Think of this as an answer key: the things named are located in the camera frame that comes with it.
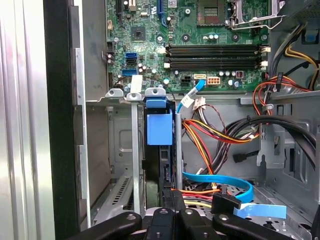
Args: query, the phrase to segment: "black ram slot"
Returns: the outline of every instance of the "black ram slot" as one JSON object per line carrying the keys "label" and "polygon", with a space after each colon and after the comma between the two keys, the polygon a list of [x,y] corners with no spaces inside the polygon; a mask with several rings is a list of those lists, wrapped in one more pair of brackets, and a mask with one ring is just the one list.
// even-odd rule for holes
{"label": "black ram slot", "polygon": [[255,59],[172,59],[171,70],[250,70],[256,69],[258,63]]}
{"label": "black ram slot", "polygon": [[258,45],[178,45],[167,46],[171,58],[199,57],[254,57],[259,53]]}

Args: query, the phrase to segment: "metal side panel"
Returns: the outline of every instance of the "metal side panel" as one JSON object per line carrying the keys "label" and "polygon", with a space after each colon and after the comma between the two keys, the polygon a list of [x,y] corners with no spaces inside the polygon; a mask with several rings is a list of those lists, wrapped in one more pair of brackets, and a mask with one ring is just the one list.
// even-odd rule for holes
{"label": "metal side panel", "polygon": [[44,10],[0,1],[0,239],[55,239]]}

